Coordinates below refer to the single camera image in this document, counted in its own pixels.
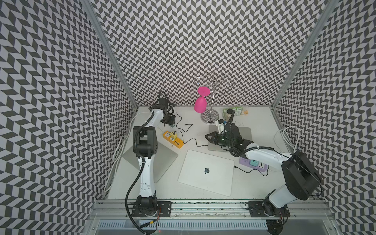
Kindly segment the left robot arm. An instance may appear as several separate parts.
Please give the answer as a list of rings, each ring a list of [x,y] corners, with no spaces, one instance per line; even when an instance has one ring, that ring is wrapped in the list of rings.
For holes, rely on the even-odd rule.
[[[148,109],[150,117],[132,131],[132,149],[140,171],[125,195],[125,209],[129,217],[170,217],[171,201],[159,201],[154,182],[154,160],[158,151],[155,126],[162,122],[174,124],[173,106],[167,98],[159,98]]]

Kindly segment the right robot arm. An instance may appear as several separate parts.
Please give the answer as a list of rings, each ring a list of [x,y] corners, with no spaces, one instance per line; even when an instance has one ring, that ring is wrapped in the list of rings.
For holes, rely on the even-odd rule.
[[[273,147],[261,146],[245,139],[239,128],[227,122],[205,139],[226,149],[233,157],[256,160],[281,171],[283,183],[272,190],[264,200],[249,202],[252,217],[285,217],[287,205],[296,200],[306,201],[316,189],[322,189],[322,179],[307,155],[301,151],[282,153]]]

